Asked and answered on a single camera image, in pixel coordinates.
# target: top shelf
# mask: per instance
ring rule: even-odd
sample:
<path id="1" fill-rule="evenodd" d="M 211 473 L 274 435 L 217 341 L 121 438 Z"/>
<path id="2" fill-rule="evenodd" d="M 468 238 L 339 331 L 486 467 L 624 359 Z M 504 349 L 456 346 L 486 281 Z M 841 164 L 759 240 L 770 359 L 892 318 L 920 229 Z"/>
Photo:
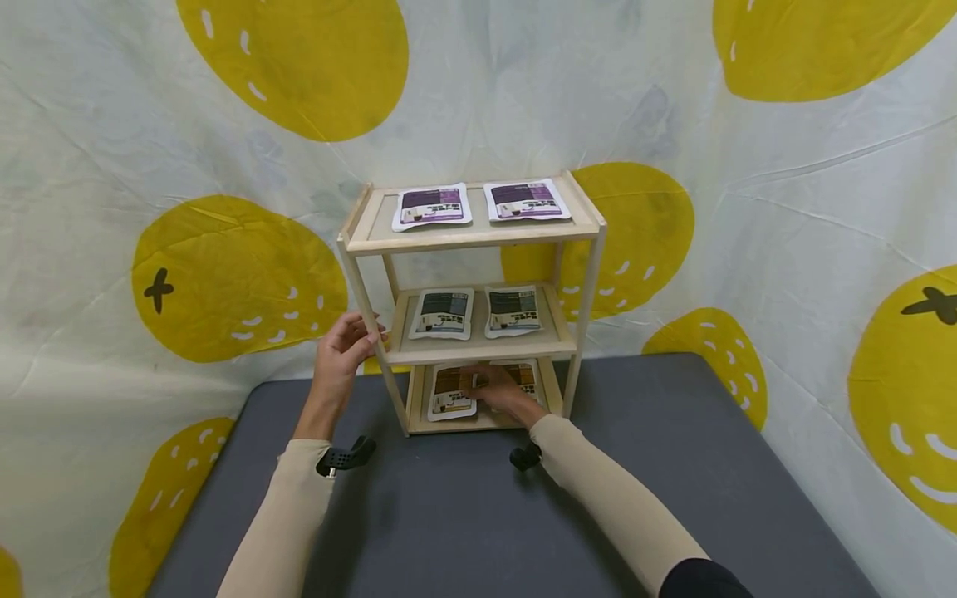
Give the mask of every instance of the top shelf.
<path id="1" fill-rule="evenodd" d="M 525 183 L 538 178 L 503 182 Z M 511 243 L 545 243 L 597 236 L 605 221 L 571 173 L 566 170 L 560 176 L 551 178 L 568 205 L 571 213 L 569 220 L 489 222 L 483 183 L 468 183 L 465 187 L 468 189 L 472 222 L 465 225 L 430 224 L 395 233 L 392 230 L 392 215 L 398 193 L 405 188 L 368 188 L 346 220 L 340 238 L 345 241 L 345 250 L 358 256 Z"/>

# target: wooden frame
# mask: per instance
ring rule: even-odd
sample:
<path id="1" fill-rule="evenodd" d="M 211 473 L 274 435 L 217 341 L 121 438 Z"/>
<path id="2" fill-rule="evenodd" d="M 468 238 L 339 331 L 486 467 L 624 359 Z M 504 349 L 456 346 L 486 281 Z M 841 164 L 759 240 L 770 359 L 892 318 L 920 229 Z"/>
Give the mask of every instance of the wooden frame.
<path id="1" fill-rule="evenodd" d="M 363 320 L 369 329 L 375 326 L 375 316 L 368 298 L 366 283 L 359 270 L 357 257 L 380 255 L 389 281 L 389 290 L 395 304 L 392 316 L 392 349 L 386 351 L 380 341 L 375 354 L 382 367 L 386 390 L 399 418 L 402 432 L 466 432 L 516 428 L 519 425 L 503 413 L 494 413 L 481 406 L 475 417 L 430 422 L 424 416 L 424 394 L 431 391 L 432 367 L 449 361 L 478 361 L 509 358 L 536 358 L 540 384 L 545 393 L 548 410 L 568 417 L 578 385 L 582 352 L 587 340 L 591 306 L 598 284 L 598 268 L 605 246 L 607 224 L 571 173 L 565 171 L 552 177 L 556 188 L 568 205 L 571 218 L 567 221 L 530 221 L 490 223 L 482 195 L 483 183 L 466 184 L 467 200 L 472 208 L 473 222 L 467 226 L 430 225 L 414 233 L 394 233 L 391 215 L 399 188 L 366 186 L 349 214 L 337 239 L 340 257 Z M 565 243 L 572 240 L 590 242 L 589 265 L 582 283 L 582 301 L 575 334 L 568 330 L 565 314 L 555 289 L 561 283 L 562 258 Z M 473 312 L 472 338 L 467 342 L 419 339 L 409 341 L 408 315 L 414 310 L 419 290 L 403 290 L 395 273 L 392 255 L 469 247 L 489 247 L 515 243 L 552 242 L 556 245 L 555 260 L 550 281 L 534 281 L 539 287 L 538 297 L 543 330 L 535 335 L 507 337 L 490 341 L 484 338 L 484 285 L 476 287 L 476 308 Z M 571 359 L 564 395 L 559 390 L 551 358 Z M 406 400 L 403 400 L 392 368 L 413 365 Z"/>

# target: shelf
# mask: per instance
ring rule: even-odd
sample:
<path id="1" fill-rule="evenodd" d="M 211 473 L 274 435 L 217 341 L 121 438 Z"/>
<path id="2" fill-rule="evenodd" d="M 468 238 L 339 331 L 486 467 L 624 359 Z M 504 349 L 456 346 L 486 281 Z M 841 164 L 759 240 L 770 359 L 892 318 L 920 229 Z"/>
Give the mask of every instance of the shelf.
<path id="1" fill-rule="evenodd" d="M 360 199 L 345 227 L 345 250 L 351 255 L 400 254 L 510 243 L 539 243 L 594 238 L 604 220 L 571 174 L 551 177 L 571 213 L 570 220 L 489 222 L 482 183 L 468 183 L 472 222 L 465 225 L 430 224 L 402 233 L 392 230 L 398 193 L 403 188 L 372 188 Z M 537 179 L 510 181 L 523 183 Z"/>
<path id="2" fill-rule="evenodd" d="M 392 347 L 387 353 L 390 365 L 427 365 L 449 361 L 479 361 L 570 355 L 577 350 L 568 332 L 568 323 L 558 303 L 555 288 L 547 282 L 529 282 L 538 287 L 539 321 L 542 329 L 518 337 L 485 338 L 488 299 L 484 285 L 476 290 L 472 309 L 472 335 L 468 341 L 456 339 L 409 339 L 420 290 L 403 291 L 395 303 L 392 320 Z"/>
<path id="3" fill-rule="evenodd" d="M 555 377 L 555 368 L 547 357 L 538 359 L 539 384 L 545 393 L 548 411 L 562 414 L 562 392 Z M 471 417 L 459 417 L 440 422 L 431 422 L 427 417 L 429 401 L 432 396 L 432 365 L 418 365 L 412 368 L 409 379 L 409 400 L 406 402 L 406 418 L 410 434 L 428 434 L 439 432 L 477 432 L 480 430 L 505 430 L 520 428 L 522 425 L 504 413 L 495 413 L 484 403 L 478 403 L 478 412 Z"/>

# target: gray tabletop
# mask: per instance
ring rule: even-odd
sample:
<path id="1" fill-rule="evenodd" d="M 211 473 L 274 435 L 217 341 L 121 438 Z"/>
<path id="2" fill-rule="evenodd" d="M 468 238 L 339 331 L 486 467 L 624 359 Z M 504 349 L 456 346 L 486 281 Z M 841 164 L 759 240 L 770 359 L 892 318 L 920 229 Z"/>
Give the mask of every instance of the gray tabletop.
<path id="1" fill-rule="evenodd" d="M 151 596 L 215 595 L 308 386 L 250 395 Z M 571 419 L 755 596 L 877 596 L 701 358 L 585 361 Z M 405 438 L 381 377 L 362 377 L 336 444 L 359 434 L 378 451 L 337 479 L 303 596 L 645 595 L 541 467 L 520 475 L 509 464 L 526 433 Z"/>

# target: fabric backdrop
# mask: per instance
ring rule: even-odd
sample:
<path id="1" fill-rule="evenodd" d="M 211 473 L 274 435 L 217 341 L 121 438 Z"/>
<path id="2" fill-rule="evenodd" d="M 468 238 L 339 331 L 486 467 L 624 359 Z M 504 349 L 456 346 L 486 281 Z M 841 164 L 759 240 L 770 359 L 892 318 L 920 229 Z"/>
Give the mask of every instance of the fabric backdrop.
<path id="1" fill-rule="evenodd" d="M 885 596 L 953 595 L 957 0 L 0 11 L 0 595 L 142 594 L 249 390 L 352 304 L 364 183 L 562 169 L 609 222 L 588 354 L 700 353 Z"/>

